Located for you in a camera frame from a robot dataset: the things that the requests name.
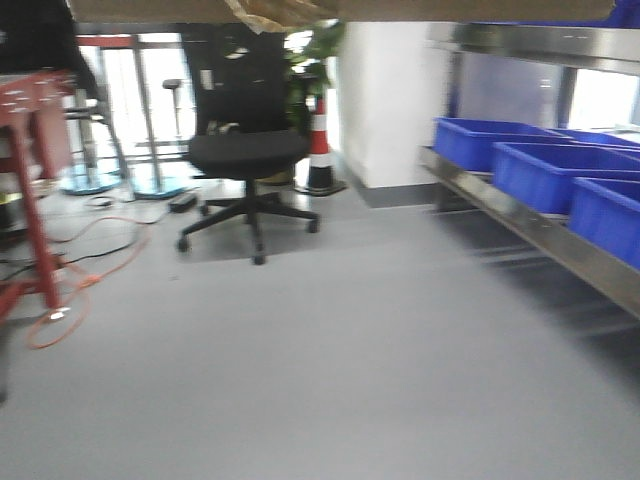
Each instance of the metal pole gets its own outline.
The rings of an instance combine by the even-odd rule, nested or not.
[[[136,68],[136,78],[138,79],[138,89],[140,90],[140,101],[142,102],[144,121],[147,126],[147,135],[149,136],[149,148],[151,149],[151,164],[153,166],[155,186],[157,191],[161,192],[163,190],[162,172],[160,171],[160,164],[158,162],[158,150],[156,148],[156,139],[153,133],[153,125],[151,122],[151,109],[149,108],[147,80],[142,64],[142,50],[140,48],[140,39],[138,35],[133,35],[132,48]]]

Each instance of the white wall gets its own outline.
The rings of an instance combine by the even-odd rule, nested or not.
[[[338,58],[339,147],[369,188],[432,183],[418,165],[445,113],[448,53],[428,22],[350,23]]]

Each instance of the chair seat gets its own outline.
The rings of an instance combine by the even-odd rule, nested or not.
[[[189,160],[206,176],[247,180],[274,175],[304,158],[308,142],[292,130],[199,135]]]

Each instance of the power adapter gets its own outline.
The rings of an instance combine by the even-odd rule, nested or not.
[[[198,196],[195,193],[183,193],[169,201],[169,211],[171,213],[184,213],[193,208],[197,203]]]

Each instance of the office chair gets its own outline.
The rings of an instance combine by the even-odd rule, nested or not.
[[[307,139],[288,129],[284,35],[256,35],[244,24],[189,24],[181,34],[196,101],[188,158],[202,172],[196,178],[242,180],[245,195],[205,201],[203,218],[181,231],[177,248],[190,248],[191,233],[245,215],[255,247],[252,260],[261,265],[265,250],[258,213],[307,219],[310,233],[318,231],[320,219],[283,205],[277,193],[256,192],[258,179],[292,167],[308,152]],[[209,214],[209,205],[224,208]]]

